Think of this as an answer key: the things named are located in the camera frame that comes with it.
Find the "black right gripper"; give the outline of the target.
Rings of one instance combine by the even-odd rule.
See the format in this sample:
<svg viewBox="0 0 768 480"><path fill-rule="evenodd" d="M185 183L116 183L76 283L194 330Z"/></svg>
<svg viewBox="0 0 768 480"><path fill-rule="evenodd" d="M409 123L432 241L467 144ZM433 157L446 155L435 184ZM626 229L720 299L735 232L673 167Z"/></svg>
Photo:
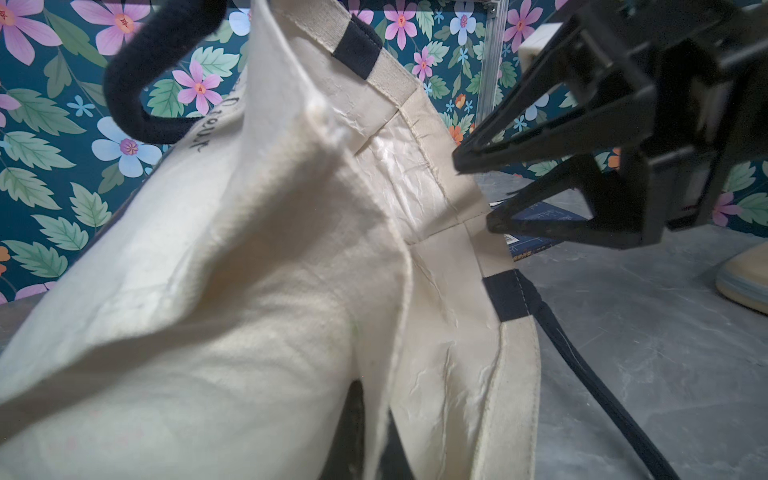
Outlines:
<svg viewBox="0 0 768 480"><path fill-rule="evenodd" d="M571 1L523 79L453 153L460 174L586 154L533 180L485 175L492 233L615 250L702 224L730 169L767 152L767 8L734 1ZM496 135L551 89L576 101Z"/></svg>

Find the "cream canvas tote bag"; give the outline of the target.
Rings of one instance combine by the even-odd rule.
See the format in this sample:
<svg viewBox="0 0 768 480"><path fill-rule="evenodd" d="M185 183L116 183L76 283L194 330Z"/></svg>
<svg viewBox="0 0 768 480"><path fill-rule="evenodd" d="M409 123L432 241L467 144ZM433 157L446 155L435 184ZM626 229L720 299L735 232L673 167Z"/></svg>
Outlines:
<svg viewBox="0 0 768 480"><path fill-rule="evenodd" d="M171 1L112 61L171 151L1 357L5 479L530 479L547 335L653 479L675 471L505 239L417 80L336 1L255 1L199 119L128 90L223 10Z"/></svg>

